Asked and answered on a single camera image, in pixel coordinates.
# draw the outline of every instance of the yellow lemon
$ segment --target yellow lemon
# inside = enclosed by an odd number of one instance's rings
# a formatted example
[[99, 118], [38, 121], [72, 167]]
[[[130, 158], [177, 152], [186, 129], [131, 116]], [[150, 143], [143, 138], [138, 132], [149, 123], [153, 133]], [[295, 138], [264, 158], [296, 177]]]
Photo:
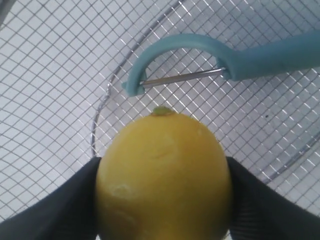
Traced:
[[101, 159], [95, 198], [100, 237], [220, 240], [232, 198], [214, 134], [187, 115], [157, 107], [123, 128]]

